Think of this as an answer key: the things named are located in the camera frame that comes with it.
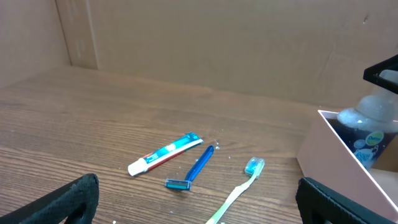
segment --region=box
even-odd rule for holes
[[[398,173],[367,171],[327,121],[336,118],[335,112],[318,110],[297,154],[304,176],[398,223]]]

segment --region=toothpaste cap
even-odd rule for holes
[[[130,164],[127,169],[129,171],[129,174],[132,177],[134,177],[137,174],[145,172],[148,169],[148,164],[145,161],[145,159],[139,158],[136,162],[133,162],[132,164]]]

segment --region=blue and red toothpaste tube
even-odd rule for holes
[[[164,146],[129,165],[129,174],[135,176],[147,172],[167,160],[189,150],[193,146],[202,144],[203,140],[195,133],[190,132],[168,146]]]

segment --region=toothbrush head cover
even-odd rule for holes
[[[252,157],[244,168],[244,172],[248,176],[256,175],[256,179],[259,178],[261,171],[263,170],[266,162],[264,159],[258,157]]]

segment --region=wooden table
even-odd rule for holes
[[[301,223],[295,158],[318,106],[66,67],[0,90],[0,215],[86,173],[99,178],[93,223],[205,223],[252,156],[266,167],[220,220]],[[127,166],[193,131],[205,140],[133,178]],[[220,142],[190,192],[183,179]]]

